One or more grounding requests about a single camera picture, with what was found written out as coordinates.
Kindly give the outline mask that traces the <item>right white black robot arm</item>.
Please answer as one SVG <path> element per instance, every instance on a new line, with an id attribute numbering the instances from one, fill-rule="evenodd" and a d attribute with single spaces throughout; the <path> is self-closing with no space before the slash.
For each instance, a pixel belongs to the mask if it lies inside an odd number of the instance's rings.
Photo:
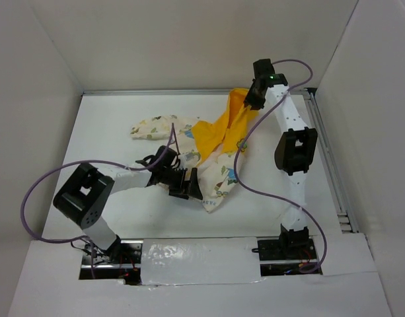
<path id="1" fill-rule="evenodd" d="M 290 96 L 285 75 L 276 73 L 270 59 L 253 63 L 254 79 L 244 105 L 260 110 L 265 105 L 277 105 L 273 113 L 281 131 L 274 151 L 274 162 L 287 183 L 287 196 L 294 202 L 285 212 L 280 225 L 278 249 L 287 259 L 293 259 L 309 245 L 308 217 L 305 203 L 305 181 L 313 163 L 318 133 L 299 114 Z"/>

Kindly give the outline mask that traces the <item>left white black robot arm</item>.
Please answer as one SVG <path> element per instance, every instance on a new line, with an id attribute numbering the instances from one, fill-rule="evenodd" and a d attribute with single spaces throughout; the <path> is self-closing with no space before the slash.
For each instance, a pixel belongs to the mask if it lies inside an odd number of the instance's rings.
<path id="1" fill-rule="evenodd" d="M 53 200 L 54 207 L 92 240 L 98 248 L 98 257 L 108 264 L 118 262 L 127 254 L 120 237 L 102 217 L 110 195 L 162 184 L 172 197 L 203 199 L 198 169 L 184 168 L 180 155 L 174 149 L 162 145 L 154 155 L 148 155 L 136 163 L 137 166 L 116 167 L 103 173 L 94 165 L 83 162 Z"/>

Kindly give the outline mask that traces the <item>cream cartoon print yellow-lined jacket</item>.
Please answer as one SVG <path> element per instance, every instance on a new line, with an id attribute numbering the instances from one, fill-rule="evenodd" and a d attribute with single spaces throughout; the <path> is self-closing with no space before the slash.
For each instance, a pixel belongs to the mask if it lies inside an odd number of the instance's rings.
<path id="1" fill-rule="evenodd" d="M 208 213 L 214 212 L 237 184 L 235 171 L 240 170 L 247 149 L 243 140 L 249 123 L 258 115 L 257 110 L 244 106 L 247 93 L 246 88 L 234 88 L 225 111 L 213 123 L 169 115 L 144 119 L 131 128 L 132 138 L 155 141 L 167 139 L 171 125 L 175 126 L 180 154 L 199 154 L 197 162 L 183 165 L 198 169 L 202 205 Z"/>

